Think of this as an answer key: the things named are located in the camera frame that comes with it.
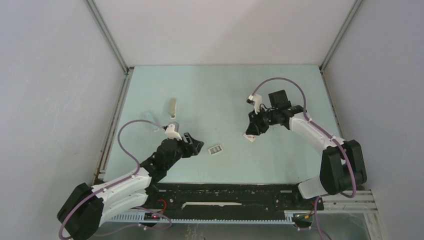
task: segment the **white wall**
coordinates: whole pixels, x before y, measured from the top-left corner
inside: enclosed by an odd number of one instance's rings
[[[354,0],[96,0],[129,66],[321,64]]]
[[[365,1],[326,73],[389,239],[423,239],[424,1]]]
[[[2,1],[0,31],[0,239],[58,239],[123,73],[81,0]]]

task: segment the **metal rod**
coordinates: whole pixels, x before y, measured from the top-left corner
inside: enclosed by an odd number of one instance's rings
[[[118,96],[118,99],[116,101],[116,105],[115,105],[115,108],[114,108],[114,111],[113,111],[112,118],[110,120],[109,129],[107,131],[107,135],[106,135],[105,140],[103,142],[103,148],[101,150],[97,170],[96,170],[96,173],[94,174],[94,176],[95,176],[94,181],[102,180],[102,178],[99,177],[100,173],[102,171],[106,170],[106,165],[108,163],[110,150],[111,150],[112,143],[113,143],[113,140],[114,140],[114,137],[115,137],[115,133],[117,132],[118,122],[119,122],[119,119],[120,119],[120,116],[121,116],[121,113],[122,113],[124,101],[125,101],[125,98],[127,96],[127,92],[128,92],[128,88],[130,86],[131,77],[133,76],[133,72],[134,72],[133,68],[129,69],[128,74],[126,75],[126,77],[122,81],[122,85],[121,85],[121,88],[120,88],[120,91],[119,91],[119,96]]]
[[[321,66],[319,67],[321,69],[321,73],[323,73],[330,60],[333,57],[334,52],[336,51],[337,47],[339,46],[340,42],[342,41],[343,37],[345,36],[346,32],[348,31],[349,26],[351,25],[353,19],[358,13],[359,8],[361,7],[364,0],[355,0],[355,3],[353,4],[352,8],[349,11],[349,14],[347,15],[346,19],[343,22],[343,25],[341,25],[340,30],[337,33],[337,36],[335,37],[330,49],[327,52],[327,55],[325,56]]]
[[[115,55],[116,59],[118,60],[120,66],[122,67],[123,72],[127,74],[128,66],[125,63],[124,58],[122,57],[121,52],[119,51],[119,48],[114,38],[112,37],[111,32],[108,29],[108,26],[103,20],[103,17],[100,14],[100,11],[96,3],[94,2],[94,0],[84,0],[84,2],[87,5],[87,8],[90,10],[95,22],[97,23],[97,26],[100,29],[101,34],[104,36],[107,44],[112,49],[112,52]]]
[[[342,129],[342,126],[340,125],[340,121],[339,121],[339,117],[338,117],[339,115],[337,114],[336,107],[334,106],[333,96],[332,96],[331,91],[329,89],[329,85],[327,84],[326,73],[321,71],[321,77],[322,77],[322,82],[324,83],[324,87],[325,87],[325,91],[327,93],[328,100],[330,102],[332,113],[334,115],[335,124],[337,125],[338,134],[340,135],[340,137],[344,138],[343,137],[343,129]]]

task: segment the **gray floor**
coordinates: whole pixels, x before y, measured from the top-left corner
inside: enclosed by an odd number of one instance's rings
[[[369,240],[362,214],[320,214],[320,226],[333,240]],[[106,222],[98,233],[108,233],[127,223]],[[91,240],[319,240],[316,230],[300,231],[291,225],[175,224],[163,231],[133,227]]]

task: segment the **white strip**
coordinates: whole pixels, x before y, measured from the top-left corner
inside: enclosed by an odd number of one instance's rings
[[[201,206],[241,206],[240,202],[202,202],[202,201],[188,201],[182,205],[181,208],[184,208],[187,205],[201,205]]]
[[[363,217],[365,218],[366,226],[368,228],[368,233],[371,237],[371,240],[383,240],[375,215],[371,213],[364,213]]]
[[[376,210],[374,202],[324,202],[324,209],[333,210]]]

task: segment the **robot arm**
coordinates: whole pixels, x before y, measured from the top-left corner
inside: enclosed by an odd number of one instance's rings
[[[168,138],[140,164],[139,169],[136,168],[110,182],[91,187],[82,183],[73,190],[57,214],[57,219],[61,223],[82,199],[99,192],[81,205],[66,223],[65,228],[74,240],[88,239],[99,226],[117,214],[157,201],[155,184],[167,175],[167,171],[179,159],[198,155],[204,145],[202,141],[192,138],[189,133],[184,133],[181,137],[178,126],[175,122],[166,127],[165,134]]]
[[[324,134],[328,132],[313,125],[310,115],[304,112],[303,107],[292,106],[284,90],[270,93],[268,96],[271,108],[262,107],[260,95],[250,95],[247,99],[254,110],[249,113],[249,126],[245,134],[258,136],[264,134],[269,126],[279,124],[302,136],[318,153],[322,154],[319,176],[300,182],[293,187],[296,201],[325,194],[335,195],[352,188],[348,167],[335,142],[340,143],[345,150],[352,166],[356,185],[366,182],[364,158],[361,145],[357,141],[345,141],[333,134],[330,134],[330,138]]]

